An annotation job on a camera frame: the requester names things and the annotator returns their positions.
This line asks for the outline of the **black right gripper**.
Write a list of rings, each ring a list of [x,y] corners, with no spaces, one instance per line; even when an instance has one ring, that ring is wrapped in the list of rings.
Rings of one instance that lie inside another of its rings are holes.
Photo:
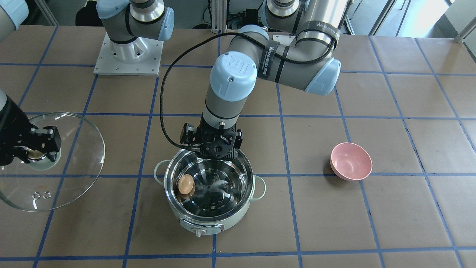
[[[0,130],[2,166],[15,157],[27,164],[43,159],[56,163],[62,143],[57,127],[36,127],[10,97],[1,97]]]

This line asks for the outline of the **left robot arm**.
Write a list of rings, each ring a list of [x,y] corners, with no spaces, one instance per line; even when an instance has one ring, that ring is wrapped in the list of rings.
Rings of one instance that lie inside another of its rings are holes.
[[[185,124],[180,148],[200,158],[231,160],[240,148],[236,122],[257,79],[326,96],[341,63],[332,56],[350,0],[265,0],[264,24],[294,35],[290,45],[262,27],[243,26],[212,67],[200,124]]]

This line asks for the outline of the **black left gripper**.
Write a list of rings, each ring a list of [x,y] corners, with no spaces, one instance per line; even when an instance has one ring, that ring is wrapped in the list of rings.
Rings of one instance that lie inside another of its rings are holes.
[[[201,118],[197,128],[184,124],[180,144],[202,159],[234,160],[242,144],[242,130],[237,129],[236,124],[228,128],[223,122],[214,128]]]

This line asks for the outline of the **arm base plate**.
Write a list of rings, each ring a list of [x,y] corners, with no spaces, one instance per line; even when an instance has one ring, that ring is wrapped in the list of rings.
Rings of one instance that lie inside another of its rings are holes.
[[[141,37],[129,44],[116,44],[106,34],[93,72],[97,75],[157,76],[163,45],[163,41]]]
[[[273,35],[272,40],[282,44],[283,46],[290,46],[295,40],[294,35]]]

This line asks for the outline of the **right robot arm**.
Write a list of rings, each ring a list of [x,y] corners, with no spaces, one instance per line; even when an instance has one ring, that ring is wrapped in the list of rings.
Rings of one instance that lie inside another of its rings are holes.
[[[172,36],[175,12],[162,0],[99,0],[97,15],[112,42],[115,60],[138,62],[147,52],[144,39],[167,41]],[[61,155],[62,138],[57,127],[39,128],[1,91],[1,165],[14,158],[32,165],[45,161],[53,166]]]

